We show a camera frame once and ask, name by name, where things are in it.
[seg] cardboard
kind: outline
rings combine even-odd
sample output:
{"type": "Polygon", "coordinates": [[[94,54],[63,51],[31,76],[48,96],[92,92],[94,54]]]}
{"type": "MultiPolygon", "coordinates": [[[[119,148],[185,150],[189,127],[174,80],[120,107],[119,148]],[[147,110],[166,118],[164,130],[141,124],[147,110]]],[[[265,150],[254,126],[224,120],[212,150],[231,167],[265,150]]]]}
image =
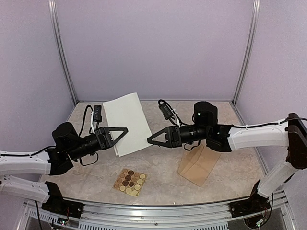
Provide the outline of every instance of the cardboard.
{"type": "Polygon", "coordinates": [[[221,154],[200,144],[182,158],[178,173],[201,187],[221,154]]]}

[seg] brown paper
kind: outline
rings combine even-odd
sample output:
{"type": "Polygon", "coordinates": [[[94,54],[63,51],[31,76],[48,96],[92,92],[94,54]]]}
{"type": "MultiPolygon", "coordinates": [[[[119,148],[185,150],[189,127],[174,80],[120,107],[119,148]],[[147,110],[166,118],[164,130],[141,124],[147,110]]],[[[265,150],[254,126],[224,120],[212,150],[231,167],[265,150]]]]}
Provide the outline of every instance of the brown paper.
{"type": "Polygon", "coordinates": [[[178,173],[201,187],[221,154],[200,144],[182,158],[178,173]]]}

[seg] dark brown circle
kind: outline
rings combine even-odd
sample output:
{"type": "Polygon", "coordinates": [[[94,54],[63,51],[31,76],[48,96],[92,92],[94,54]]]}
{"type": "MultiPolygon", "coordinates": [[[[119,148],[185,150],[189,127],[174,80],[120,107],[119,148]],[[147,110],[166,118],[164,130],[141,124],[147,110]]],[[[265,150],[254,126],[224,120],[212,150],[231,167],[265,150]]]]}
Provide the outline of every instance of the dark brown circle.
{"type": "Polygon", "coordinates": [[[123,185],[127,186],[127,185],[129,185],[129,182],[128,181],[123,181],[123,185]]]}
{"type": "Polygon", "coordinates": [[[130,176],[134,175],[134,171],[132,171],[132,170],[128,171],[128,175],[130,175],[130,176]]]}
{"type": "Polygon", "coordinates": [[[129,180],[131,180],[131,176],[127,175],[127,176],[125,177],[125,179],[126,179],[127,181],[129,181],[129,180]]]}

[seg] table surface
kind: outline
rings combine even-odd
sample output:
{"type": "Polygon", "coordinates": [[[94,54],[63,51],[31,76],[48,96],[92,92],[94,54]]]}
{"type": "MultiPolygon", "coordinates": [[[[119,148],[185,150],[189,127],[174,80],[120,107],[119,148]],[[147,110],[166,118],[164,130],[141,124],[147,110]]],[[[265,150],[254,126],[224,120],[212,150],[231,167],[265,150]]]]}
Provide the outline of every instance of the table surface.
{"type": "MultiPolygon", "coordinates": [[[[192,124],[194,101],[169,101],[176,108],[181,120],[192,124]]],[[[78,103],[72,112],[71,122],[77,133],[81,128],[85,107],[96,103],[78,103]]],[[[152,133],[166,126],[156,101],[141,102],[152,133]]],[[[212,102],[218,108],[219,124],[239,124],[238,118],[228,102],[212,102]]],[[[104,111],[103,126],[107,126],[104,111]]],[[[88,135],[90,113],[88,112],[83,136],[88,135]]],[[[97,152],[96,164],[83,167],[74,164],[66,174],[60,176],[43,175],[41,181],[55,182],[64,197],[113,204],[130,205],[172,205],[214,202],[248,196],[254,183],[263,178],[254,149],[240,149],[222,153],[220,159],[202,187],[180,176],[177,172],[182,157],[187,154],[183,148],[160,148],[150,146],[138,152],[118,157],[113,149],[97,152]],[[138,197],[115,190],[113,184],[122,168],[129,168],[148,175],[138,197]]],[[[83,163],[95,161],[96,156],[86,156],[83,163]]]]}

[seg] yellow circle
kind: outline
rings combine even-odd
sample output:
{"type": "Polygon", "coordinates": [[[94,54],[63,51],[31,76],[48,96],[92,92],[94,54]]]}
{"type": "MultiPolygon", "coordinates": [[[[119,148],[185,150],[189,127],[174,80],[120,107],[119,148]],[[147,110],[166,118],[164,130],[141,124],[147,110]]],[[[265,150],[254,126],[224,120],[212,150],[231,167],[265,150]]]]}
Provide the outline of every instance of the yellow circle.
{"type": "Polygon", "coordinates": [[[141,189],[141,186],[140,186],[139,184],[136,184],[136,185],[134,186],[134,188],[135,188],[136,190],[140,190],[140,189],[141,189]]]}
{"type": "Polygon", "coordinates": [[[126,189],[126,193],[130,194],[132,192],[132,189],[131,188],[127,188],[126,189]]]}
{"type": "Polygon", "coordinates": [[[133,196],[136,196],[138,194],[138,191],[136,191],[136,190],[133,190],[132,192],[131,192],[131,195],[133,195],[133,196]]]}
{"type": "Polygon", "coordinates": [[[119,189],[120,189],[120,191],[122,191],[122,192],[123,192],[123,191],[125,191],[125,190],[126,190],[126,187],[122,185],[122,186],[121,186],[119,189]]]}
{"type": "Polygon", "coordinates": [[[142,179],[139,179],[139,180],[137,180],[137,183],[138,183],[138,184],[142,184],[142,183],[143,183],[143,180],[142,180],[142,179]]]}

